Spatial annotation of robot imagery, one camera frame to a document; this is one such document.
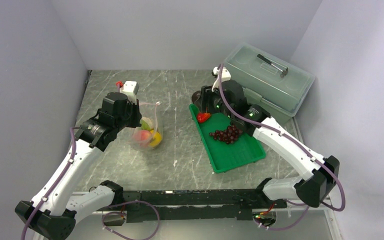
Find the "green plastic tray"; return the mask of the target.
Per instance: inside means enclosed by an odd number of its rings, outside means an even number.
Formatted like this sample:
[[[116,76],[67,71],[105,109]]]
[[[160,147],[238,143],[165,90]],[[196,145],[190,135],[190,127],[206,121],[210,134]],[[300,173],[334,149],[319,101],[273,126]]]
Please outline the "green plastic tray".
[[[199,123],[197,120],[199,109],[194,104],[190,104],[188,108],[215,173],[227,172],[266,157],[261,142],[247,134],[241,135],[237,141],[230,144],[210,136],[210,133],[216,130],[227,128],[230,124],[227,116],[215,113],[207,121]]]

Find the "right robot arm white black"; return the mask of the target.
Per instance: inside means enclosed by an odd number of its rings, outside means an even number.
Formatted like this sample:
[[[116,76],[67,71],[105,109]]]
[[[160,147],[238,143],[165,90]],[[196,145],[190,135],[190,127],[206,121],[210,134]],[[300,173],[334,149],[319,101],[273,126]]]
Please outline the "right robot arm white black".
[[[263,107],[250,103],[236,81],[227,80],[221,86],[222,92],[207,85],[193,93],[191,101],[198,113],[209,114],[210,120],[223,116],[231,124],[230,131],[242,131],[248,138],[266,144],[298,173],[297,177],[263,180],[255,194],[256,203],[267,208],[276,200],[299,199],[312,208],[326,206],[324,200],[331,190],[342,186],[338,179],[340,161],[301,143]]]

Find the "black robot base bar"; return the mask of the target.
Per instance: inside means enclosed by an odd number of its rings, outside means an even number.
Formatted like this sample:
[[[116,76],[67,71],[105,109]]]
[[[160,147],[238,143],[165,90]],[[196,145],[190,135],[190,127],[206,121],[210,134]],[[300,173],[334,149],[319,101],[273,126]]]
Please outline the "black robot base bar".
[[[128,223],[156,220],[236,219],[250,221],[259,211],[284,209],[255,189],[125,190],[103,211],[126,213]]]

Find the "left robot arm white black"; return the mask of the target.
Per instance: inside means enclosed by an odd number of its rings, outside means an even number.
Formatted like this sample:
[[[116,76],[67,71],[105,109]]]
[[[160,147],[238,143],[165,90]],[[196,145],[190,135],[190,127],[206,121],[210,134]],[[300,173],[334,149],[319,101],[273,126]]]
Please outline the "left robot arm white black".
[[[110,92],[96,114],[74,133],[70,128],[71,149],[46,185],[30,200],[20,201],[15,213],[24,222],[21,239],[31,229],[50,240],[65,240],[77,223],[92,212],[124,203],[123,187],[106,180],[81,197],[70,199],[91,164],[124,128],[139,127],[142,115],[136,93]]]

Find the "clear zip top bag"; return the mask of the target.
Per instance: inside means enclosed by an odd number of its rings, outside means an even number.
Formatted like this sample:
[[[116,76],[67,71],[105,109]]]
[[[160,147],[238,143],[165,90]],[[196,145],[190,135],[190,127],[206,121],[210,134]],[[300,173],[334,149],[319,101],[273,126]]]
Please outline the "clear zip top bag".
[[[139,104],[141,126],[133,128],[128,143],[138,150],[152,150],[163,141],[163,120],[161,102],[142,102]]]

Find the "dark purple mangosteen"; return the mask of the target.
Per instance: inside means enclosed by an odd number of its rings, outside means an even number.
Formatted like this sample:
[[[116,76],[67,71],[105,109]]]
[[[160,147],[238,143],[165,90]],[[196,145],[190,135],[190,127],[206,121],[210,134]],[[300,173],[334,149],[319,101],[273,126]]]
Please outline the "dark purple mangosteen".
[[[200,96],[201,96],[201,92],[200,92],[200,91],[196,91],[196,92],[194,92],[194,93],[192,94],[192,96],[191,96],[191,102],[192,102],[193,104],[195,104],[195,102],[200,98]]]

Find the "yellow orange fruit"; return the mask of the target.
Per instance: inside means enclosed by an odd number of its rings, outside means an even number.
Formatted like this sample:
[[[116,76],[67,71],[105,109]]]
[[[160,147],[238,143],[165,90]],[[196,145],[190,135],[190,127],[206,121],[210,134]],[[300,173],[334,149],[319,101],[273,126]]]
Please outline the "yellow orange fruit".
[[[154,130],[151,130],[150,133],[151,133],[151,140],[148,146],[151,148],[155,148],[161,143],[163,136],[158,131],[154,131]]]

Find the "pink peach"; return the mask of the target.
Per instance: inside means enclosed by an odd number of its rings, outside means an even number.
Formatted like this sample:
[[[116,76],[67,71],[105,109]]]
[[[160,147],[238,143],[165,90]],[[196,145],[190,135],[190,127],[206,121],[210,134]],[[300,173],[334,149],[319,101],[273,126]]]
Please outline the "pink peach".
[[[151,137],[152,137],[152,133],[148,130],[143,130],[143,129],[136,131],[133,135],[133,139],[138,144],[145,144],[145,145],[148,143]]]

